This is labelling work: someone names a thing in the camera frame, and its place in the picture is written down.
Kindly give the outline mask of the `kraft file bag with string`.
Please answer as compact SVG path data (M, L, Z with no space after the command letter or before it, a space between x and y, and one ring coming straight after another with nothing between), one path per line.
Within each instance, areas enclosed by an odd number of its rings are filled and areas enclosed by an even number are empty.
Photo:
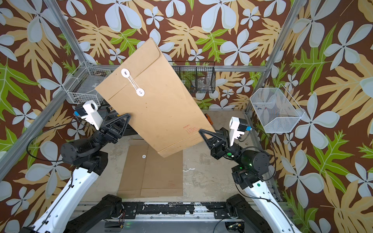
M117 196L123 199L141 197L142 183L147 162L148 143L143 139L131 139Z

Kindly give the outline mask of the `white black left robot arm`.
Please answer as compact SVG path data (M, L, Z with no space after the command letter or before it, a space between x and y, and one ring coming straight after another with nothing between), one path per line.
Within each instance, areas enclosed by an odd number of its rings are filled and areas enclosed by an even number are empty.
M21 233L86 233L104 219L123 222L122 199L111 194L80 216L71 216L108 164L108 153L101 149L124 136L130 118L130 114L110 113L91 137L62 145L62 161L74 166L70 179L47 211L35 223L22 227Z

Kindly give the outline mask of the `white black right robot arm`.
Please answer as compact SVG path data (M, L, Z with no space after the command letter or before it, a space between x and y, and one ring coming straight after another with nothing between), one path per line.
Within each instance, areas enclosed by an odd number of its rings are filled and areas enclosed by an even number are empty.
M269 154L249 146L243 148L229 139L228 131L199 130L213 158L225 158L237 163L232 168L236 188L244 193L227 200L230 216L244 220L249 226L263 233L298 233L300 230L290 220L270 192L263 175L269 171Z

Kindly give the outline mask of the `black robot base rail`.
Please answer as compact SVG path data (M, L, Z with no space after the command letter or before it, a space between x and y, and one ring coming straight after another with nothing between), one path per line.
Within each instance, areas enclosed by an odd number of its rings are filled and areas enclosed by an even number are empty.
M197 217L199 213L210 213L214 219L226 220L235 217L242 219L243 227L233 227L242 232L243 229L252 229L255 233L271 233L268 222L260 216L245 198L236 194L226 202L202 202L202 203L159 203L123 202L120 197L106 195L98 204L84 212L77 218L70 220L65 233L86 233L94 225L111 217L118 217L118 224L124 224L125 220L134 220L140 216L179 217L191 215Z

